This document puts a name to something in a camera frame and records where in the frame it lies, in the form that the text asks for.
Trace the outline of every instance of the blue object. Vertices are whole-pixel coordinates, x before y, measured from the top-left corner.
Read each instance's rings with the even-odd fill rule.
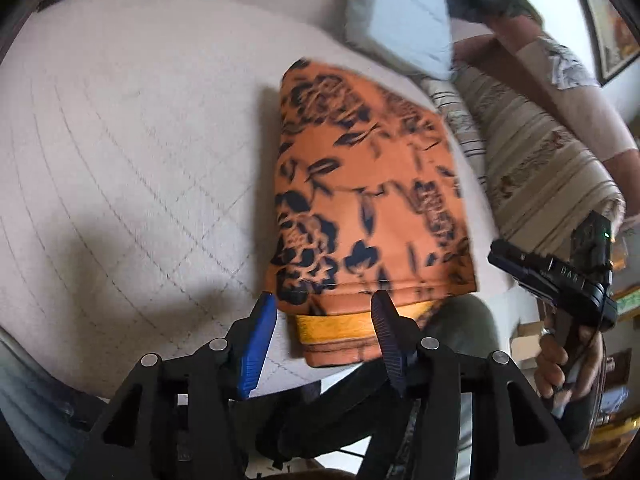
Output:
[[[258,298],[249,319],[254,326],[244,352],[240,357],[238,396],[246,399],[258,385],[260,372],[269,349],[271,335],[276,326],[276,301],[273,294],[263,292]]]
[[[446,0],[347,0],[345,34],[348,43],[397,72],[450,77]]]

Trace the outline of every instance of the white wall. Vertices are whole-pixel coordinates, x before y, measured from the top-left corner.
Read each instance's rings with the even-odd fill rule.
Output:
[[[545,30],[559,43],[572,49],[584,65],[595,74],[591,38],[580,0],[529,0],[542,15]],[[625,122],[640,114],[640,59],[604,86]]]

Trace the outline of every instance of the orange floral fabric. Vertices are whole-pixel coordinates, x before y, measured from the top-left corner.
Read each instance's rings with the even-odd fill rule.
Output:
[[[425,301],[427,311],[432,300],[476,290],[460,186],[436,113],[305,59],[285,73],[280,107],[280,236],[267,277],[280,310],[348,317],[368,312],[382,288],[396,306]],[[312,364],[341,364],[345,344],[377,346],[355,339],[323,337],[316,351],[327,355]],[[350,355],[352,362],[379,351]]]

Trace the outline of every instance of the striped fabric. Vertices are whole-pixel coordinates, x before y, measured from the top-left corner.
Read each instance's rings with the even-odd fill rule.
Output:
[[[478,177],[478,182],[486,190],[484,139],[458,90],[449,81],[439,81],[428,77],[423,78],[419,85],[438,107],[443,119],[462,148],[469,165]]]
[[[487,195],[504,238],[523,250],[566,258],[572,230],[592,209],[617,232],[622,194],[571,132],[476,68],[460,66],[453,83],[486,141]]]

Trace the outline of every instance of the painting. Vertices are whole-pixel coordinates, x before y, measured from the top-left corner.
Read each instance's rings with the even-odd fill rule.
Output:
[[[640,45],[609,0],[581,0],[594,42],[598,81],[604,85],[640,54]]]

